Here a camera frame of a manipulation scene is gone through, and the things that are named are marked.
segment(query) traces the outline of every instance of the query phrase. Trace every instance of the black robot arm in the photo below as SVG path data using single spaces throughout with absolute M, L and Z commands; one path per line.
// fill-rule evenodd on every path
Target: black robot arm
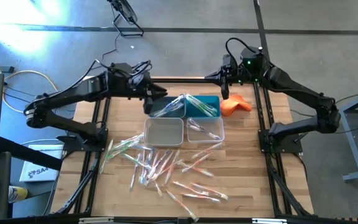
M 315 109 L 316 116 L 290 124 L 275 123 L 270 128 L 269 135 L 273 135 L 277 140 L 280 140 L 290 134 L 308 131 L 334 133 L 339 126 L 339 120 L 341 118 L 335 105 L 335 99 L 310 90 L 293 81 L 290 76 L 280 68 L 275 65 L 270 66 L 271 68 L 261 78 L 262 86 L 277 93 L 285 93 Z
M 265 133 L 268 145 L 280 145 L 286 136 L 292 134 L 308 131 L 334 133 L 337 130 L 341 115 L 334 98 L 326 97 L 292 80 L 286 72 L 268 61 L 261 47 L 257 49 L 243 44 L 245 49 L 241 52 L 239 65 L 228 51 L 229 54 L 223 57 L 221 68 L 205 77 L 208 82 L 221 87 L 224 99 L 229 97 L 230 85 L 257 81 L 270 91 L 285 93 L 316 110 L 316 116 L 310 119 L 290 124 L 274 123 Z
M 166 89 L 152 82 L 146 69 L 149 64 L 149 61 L 136 67 L 126 63 L 112 64 L 103 73 L 82 80 L 67 90 L 37 96 L 24 110 L 27 125 L 32 128 L 51 126 L 77 133 L 83 139 L 97 140 L 100 132 L 96 123 L 79 123 L 56 115 L 52 110 L 80 101 L 94 102 L 110 97 L 126 97 L 144 99 L 144 113 L 148 114 L 153 101 L 167 95 Z

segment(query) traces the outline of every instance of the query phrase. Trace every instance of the orange object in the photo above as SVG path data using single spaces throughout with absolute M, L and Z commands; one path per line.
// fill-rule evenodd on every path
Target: orange object
M 229 96 L 227 100 L 224 100 L 221 103 L 221 113 L 223 114 L 223 116 L 230 116 L 237 108 L 237 106 L 244 108 L 246 111 L 252 110 L 251 105 L 248 104 L 242 96 L 232 95 Z

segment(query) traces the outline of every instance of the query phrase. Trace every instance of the yellow object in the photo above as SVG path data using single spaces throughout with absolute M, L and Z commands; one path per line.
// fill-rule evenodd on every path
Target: yellow object
M 237 108 L 237 106 L 244 108 L 246 111 L 252 110 L 251 105 L 248 104 L 242 96 L 232 95 L 229 96 L 227 100 L 224 100 L 221 103 L 221 113 L 223 114 L 223 116 L 230 116 Z
M 9 186 L 8 201 L 9 203 L 20 202 L 27 197 L 29 192 L 23 187 Z

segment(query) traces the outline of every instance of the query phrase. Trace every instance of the concrete floor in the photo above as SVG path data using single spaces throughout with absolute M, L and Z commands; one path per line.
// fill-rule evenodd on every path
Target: concrete floor
M 252 0 L 148 0 L 129 1 L 144 27 L 257 29 Z M 358 1 L 260 0 L 266 29 L 358 30 Z M 113 48 L 115 32 L 23 31 L 4 23 L 53 26 L 111 27 L 112 14 L 105 0 L 0 0 L 0 65 L 46 73 L 59 89 L 71 85 L 94 58 Z M 260 45 L 259 34 L 148 32 L 143 38 L 117 41 L 118 51 L 104 61 L 135 64 L 151 59 L 155 76 L 204 76 L 221 65 L 224 43 L 238 37 Z M 358 93 L 358 35 L 267 35 L 272 62 L 316 91 L 340 99 Z M 234 55 L 242 50 L 231 44 Z M 53 91 L 41 77 L 18 75 L 11 87 L 31 94 Z M 31 97 L 9 91 L 27 100 Z M 12 98 L 16 108 L 24 103 Z M 313 113 L 295 100 L 291 108 Z M 59 109 L 70 118 L 74 106 Z M 303 119 L 293 114 L 295 120 Z M 62 131 L 30 129 L 22 114 L 2 106 L 0 136 L 16 142 L 53 138 Z M 315 214 L 322 217 L 358 217 L 358 180 L 345 184 L 342 175 L 357 170 L 343 134 L 310 133 L 302 140 L 309 188 Z M 12 172 L 22 161 L 14 159 Z M 40 215 L 47 195 L 14 205 L 14 216 Z

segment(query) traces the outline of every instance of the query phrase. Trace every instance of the butcher block tabletop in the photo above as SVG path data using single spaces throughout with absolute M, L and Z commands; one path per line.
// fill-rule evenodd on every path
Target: butcher block tabletop
M 168 90 L 169 96 L 182 93 L 191 95 L 216 95 L 221 101 L 221 89 L 207 83 L 159 83 Z M 170 181 L 164 185 L 165 175 L 157 179 L 162 197 L 156 191 L 154 184 L 140 185 L 138 168 L 135 184 L 129 191 L 134 163 L 122 156 L 117 156 L 106 162 L 103 173 L 99 174 L 93 201 L 92 216 L 114 217 L 189 217 L 189 214 L 166 193 L 169 190 L 182 201 L 197 217 L 273 217 L 272 198 L 270 196 L 269 181 L 265 157 L 260 152 L 257 131 L 260 129 L 257 115 L 254 87 L 251 84 L 230 87 L 230 94 L 241 95 L 252 105 L 252 111 L 238 109 L 230 116 L 222 116 L 224 123 L 224 147 L 213 152 L 198 167 L 214 174 L 207 177 L 193 170 L 182 173 L 182 166 L 175 166 Z M 262 106 L 264 109 L 266 127 L 267 113 L 263 91 L 260 89 Z M 292 117 L 288 105 L 288 98 L 283 93 L 270 92 L 273 115 L 276 122 L 291 123 Z M 138 99 L 111 98 L 107 121 L 108 143 L 114 143 L 131 138 L 144 131 L 144 121 L 148 118 L 143 112 L 143 101 Z M 104 102 L 100 106 L 99 117 L 103 113 Z M 94 103 L 81 102 L 76 106 L 75 121 L 89 122 L 92 119 Z M 193 154 L 206 149 L 213 144 L 193 144 L 187 141 L 186 128 L 179 159 L 192 164 Z M 165 147 L 159 148 L 160 156 Z M 126 153 L 133 157 L 140 150 L 130 149 Z M 69 199 L 77 188 L 84 152 L 74 152 L 68 156 L 62 165 L 57 188 L 53 198 L 51 212 L 56 212 Z M 301 162 L 293 154 L 282 154 L 284 172 L 288 188 L 293 192 L 302 206 L 313 213 L 308 184 Z M 186 189 L 176 186 L 172 181 L 185 185 L 190 182 L 200 184 L 226 194 L 229 199 L 221 203 L 212 203 L 204 199 L 188 198 L 180 193 L 190 193 Z M 81 210 L 86 205 L 88 189 L 85 188 Z M 277 191 L 280 207 L 283 210 L 281 191 Z

